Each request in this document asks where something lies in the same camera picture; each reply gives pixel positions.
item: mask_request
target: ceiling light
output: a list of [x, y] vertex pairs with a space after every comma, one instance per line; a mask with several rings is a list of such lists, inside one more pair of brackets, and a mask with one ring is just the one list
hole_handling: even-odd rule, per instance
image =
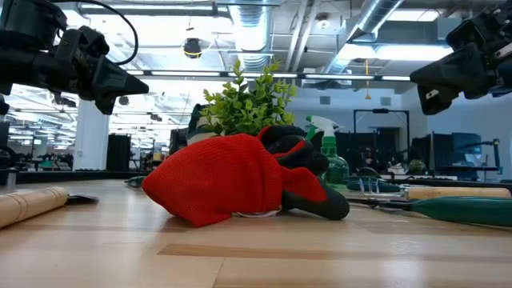
[[142, 70], [127, 70], [126, 72], [132, 75], [144, 75], [144, 71]]
[[410, 82], [409, 76], [382, 76], [383, 81]]
[[387, 19], [387, 21], [419, 21], [432, 22], [439, 17], [439, 10], [431, 9], [397, 9]]
[[32, 136], [9, 136], [9, 139], [13, 140], [31, 140]]
[[[227, 75], [230, 77], [237, 77], [237, 75], [232, 72], [229, 72]], [[251, 73], [251, 72], [242, 73], [242, 76], [247, 77], [247, 78], [256, 78], [256, 77], [260, 77], [262, 75], [263, 75], [263, 73], [254, 73], [254, 72], [253, 73]], [[272, 77], [274, 77], [274, 78], [296, 78], [297, 75], [292, 74], [292, 73], [273, 73]]]
[[450, 47], [424, 45], [385, 45], [376, 50], [376, 58], [402, 61], [437, 61], [454, 52]]
[[185, 77], [218, 77], [219, 72], [196, 72], [196, 71], [151, 71], [155, 76], [185, 76]]
[[[188, 1], [187, 4], [194, 4], [196, 1]], [[126, 9], [126, 10], [211, 10], [210, 6], [192, 6], [192, 5], [130, 5], [130, 4], [115, 4], [110, 5], [114, 9]], [[101, 9], [100, 6], [92, 4], [82, 4], [81, 9]], [[218, 7], [219, 11], [227, 12], [227, 8]]]
[[296, 74], [289, 74], [289, 73], [274, 73], [272, 74], [274, 78], [296, 78]]
[[308, 79], [330, 79], [330, 80], [374, 80], [374, 76], [366, 75], [332, 75], [332, 74], [306, 74], [304, 76]]

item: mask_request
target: air duct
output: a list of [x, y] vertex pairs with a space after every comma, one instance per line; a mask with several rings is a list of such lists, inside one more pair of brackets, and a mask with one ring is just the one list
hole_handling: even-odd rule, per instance
[[246, 71], [262, 71], [268, 55], [260, 54], [267, 48], [270, 31], [270, 8], [267, 6], [230, 6], [235, 27], [237, 50], [241, 67]]
[[356, 38], [362, 38], [368, 42], [374, 41], [377, 38], [378, 29], [402, 2], [403, 0], [366, 0], [362, 4], [361, 13], [356, 18], [349, 19], [342, 28], [339, 41], [342, 48], [323, 73], [342, 73], [352, 60], [344, 55], [345, 44]]

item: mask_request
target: desk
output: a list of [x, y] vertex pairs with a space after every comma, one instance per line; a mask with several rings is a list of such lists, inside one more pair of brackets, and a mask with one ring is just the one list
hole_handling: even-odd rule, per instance
[[59, 185], [101, 201], [0, 230], [0, 287], [512, 287], [508, 229], [364, 206], [196, 229], [119, 180]]

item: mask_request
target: green plant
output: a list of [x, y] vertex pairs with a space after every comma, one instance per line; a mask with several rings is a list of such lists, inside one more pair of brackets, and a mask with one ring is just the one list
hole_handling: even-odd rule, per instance
[[263, 74], [254, 80], [254, 90], [248, 90], [236, 61], [233, 71], [236, 79], [222, 85], [224, 91], [211, 94], [204, 90], [208, 107], [201, 115], [208, 119], [208, 130], [217, 134], [257, 134], [268, 125], [290, 125], [294, 116], [285, 111], [286, 104], [297, 94], [297, 87], [282, 81], [274, 82], [273, 71], [279, 68], [273, 63], [264, 68]]

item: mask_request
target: black glove finger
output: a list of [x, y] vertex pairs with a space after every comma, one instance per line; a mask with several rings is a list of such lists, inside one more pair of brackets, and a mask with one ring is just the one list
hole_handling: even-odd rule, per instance
[[284, 190], [282, 192], [282, 209], [284, 211], [300, 209], [330, 220], [341, 220], [350, 212], [350, 204], [336, 190], [329, 188], [320, 180], [326, 191], [327, 200], [324, 202], [312, 202], [292, 192]]
[[281, 166], [288, 169], [307, 168], [316, 176], [321, 176], [329, 169], [329, 160], [319, 152], [296, 154], [293, 158], [286, 158], [284, 160], [278, 158], [278, 162]]

